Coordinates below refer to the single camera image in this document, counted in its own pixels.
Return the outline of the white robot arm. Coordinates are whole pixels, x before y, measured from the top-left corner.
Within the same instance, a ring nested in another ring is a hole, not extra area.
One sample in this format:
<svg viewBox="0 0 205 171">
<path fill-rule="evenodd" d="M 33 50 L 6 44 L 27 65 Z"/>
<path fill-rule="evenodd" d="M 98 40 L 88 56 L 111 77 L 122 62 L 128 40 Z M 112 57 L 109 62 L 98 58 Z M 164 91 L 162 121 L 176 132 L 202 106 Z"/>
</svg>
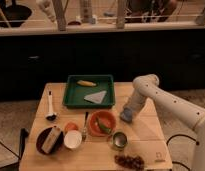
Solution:
<svg viewBox="0 0 205 171">
<path fill-rule="evenodd" d="M 131 123 L 145 106 L 146 99 L 151 98 L 197 134 L 191 171 L 205 171 L 205 108 L 159 88 L 159 78 L 155 74 L 136 77 L 133 80 L 133 88 L 133 93 L 124 105 L 120 118 Z"/>
</svg>

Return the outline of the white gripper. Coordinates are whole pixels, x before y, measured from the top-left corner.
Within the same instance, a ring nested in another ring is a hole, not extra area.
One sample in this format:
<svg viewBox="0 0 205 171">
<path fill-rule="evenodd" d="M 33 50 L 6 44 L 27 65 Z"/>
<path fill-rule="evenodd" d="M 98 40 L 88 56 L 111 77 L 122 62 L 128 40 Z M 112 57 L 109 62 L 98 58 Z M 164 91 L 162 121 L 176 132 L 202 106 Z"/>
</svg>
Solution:
<svg viewBox="0 0 205 171">
<path fill-rule="evenodd" d="M 132 95 L 128 98 L 128 101 L 124 105 L 124 108 L 128 108 L 133 113 L 133 118 L 136 117 L 140 111 L 145 106 L 147 97 L 139 93 L 137 90 L 134 90 Z"/>
</svg>

